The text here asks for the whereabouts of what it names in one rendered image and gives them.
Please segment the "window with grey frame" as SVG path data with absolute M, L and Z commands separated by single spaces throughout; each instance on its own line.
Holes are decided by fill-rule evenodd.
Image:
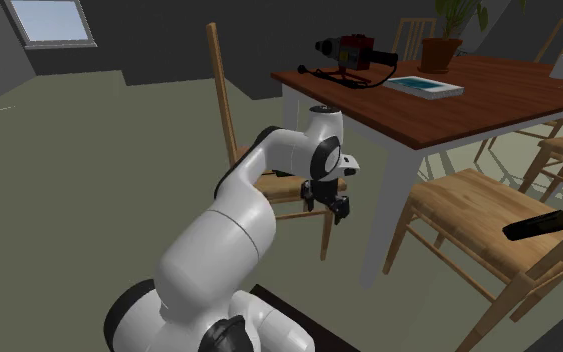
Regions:
M 27 50 L 92 48 L 80 0 L 4 0 Z

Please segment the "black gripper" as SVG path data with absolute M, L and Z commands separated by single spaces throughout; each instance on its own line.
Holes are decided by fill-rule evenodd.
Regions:
M 334 224 L 346 218 L 350 213 L 350 203 L 348 196 L 338 195 L 339 180 L 314 181 L 306 180 L 301 184 L 300 197 L 308 204 L 314 206 L 317 201 L 327 207 L 334 214 Z

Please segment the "potted plant in brown pot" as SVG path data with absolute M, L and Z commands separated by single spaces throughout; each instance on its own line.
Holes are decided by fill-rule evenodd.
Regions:
M 440 37 L 422 40 L 418 70 L 445 74 L 456 55 L 474 53 L 497 23 L 507 6 L 515 2 L 522 13 L 527 0 L 435 0 L 435 10 L 445 19 Z

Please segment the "dark robot stand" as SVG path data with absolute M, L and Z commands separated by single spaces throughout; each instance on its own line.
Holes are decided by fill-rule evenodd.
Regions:
M 250 293 L 270 304 L 298 324 L 314 339 L 316 352 L 360 352 L 298 309 L 283 301 L 263 286 L 256 284 Z

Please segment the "wooden chair with wide seat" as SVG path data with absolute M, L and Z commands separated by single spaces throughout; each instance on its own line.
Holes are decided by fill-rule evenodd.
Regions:
M 470 352 L 505 316 L 521 319 L 563 281 L 563 229 L 514 241 L 503 228 L 553 209 L 473 169 L 416 184 L 403 208 L 382 269 L 387 274 L 407 233 L 490 302 L 457 347 Z M 448 240 L 505 287 L 494 296 L 440 250 Z

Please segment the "red and black power tool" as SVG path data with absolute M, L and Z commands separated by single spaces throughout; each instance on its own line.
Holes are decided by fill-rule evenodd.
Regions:
M 373 49 L 374 39 L 363 34 L 352 34 L 337 38 L 327 38 L 315 43 L 315 49 L 324 56 L 334 59 L 338 64 L 336 71 L 308 70 L 299 65 L 299 74 L 309 73 L 312 76 L 340 84 L 350 89 L 369 89 L 382 85 L 397 70 L 399 56 L 396 53 L 382 52 Z M 351 74 L 350 70 L 364 71 L 372 63 L 392 67 L 392 72 L 379 82 Z

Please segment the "white and teal book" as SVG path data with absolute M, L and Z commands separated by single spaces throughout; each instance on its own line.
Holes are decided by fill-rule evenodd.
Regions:
M 383 86 L 427 100 L 460 96 L 465 91 L 461 86 L 418 76 L 390 78 L 383 83 Z

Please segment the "wooden chair with tall post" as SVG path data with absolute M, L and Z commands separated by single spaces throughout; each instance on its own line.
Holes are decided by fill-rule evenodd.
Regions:
M 228 159 L 230 166 L 236 166 L 241 157 L 244 157 L 249 150 L 248 147 L 237 147 L 235 132 L 230 113 L 229 101 L 227 97 L 227 90 L 225 84 L 225 75 L 217 33 L 217 26 L 214 22 L 206 25 L 206 36 L 208 40 L 208 47 L 211 59 L 211 65 L 214 73 L 216 94 L 221 116 L 222 129 L 227 149 Z M 343 179 L 339 180 L 338 192 L 345 191 L 347 184 Z M 334 214 L 330 211 L 330 206 L 327 207 L 317 201 L 314 202 L 313 207 L 300 197 L 301 184 L 306 179 L 293 176 L 281 171 L 267 170 L 257 180 L 255 187 L 260 190 L 263 195 L 271 204 L 299 202 L 303 203 L 303 210 L 298 213 L 277 215 L 277 220 L 286 220 L 293 218 L 302 218 L 310 216 L 324 216 L 320 260 L 324 261 L 327 257 L 329 241 L 332 226 L 334 224 Z

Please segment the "black long tool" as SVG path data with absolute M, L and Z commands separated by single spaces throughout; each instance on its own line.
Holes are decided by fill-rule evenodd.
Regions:
M 503 234 L 510 241 L 519 241 L 562 230 L 563 210 L 524 219 L 502 228 Z

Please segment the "brown table with white legs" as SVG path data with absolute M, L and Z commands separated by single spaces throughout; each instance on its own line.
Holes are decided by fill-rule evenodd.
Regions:
M 393 232 L 422 160 L 432 154 L 563 118 L 563 80 L 549 64 L 459 56 L 437 75 L 465 88 L 462 95 L 426 100 L 390 88 L 353 90 L 299 74 L 274 72 L 282 85 L 283 125 L 294 130 L 305 102 L 341 109 L 345 126 L 384 148 L 371 232 L 359 282 L 370 288 L 384 264 Z

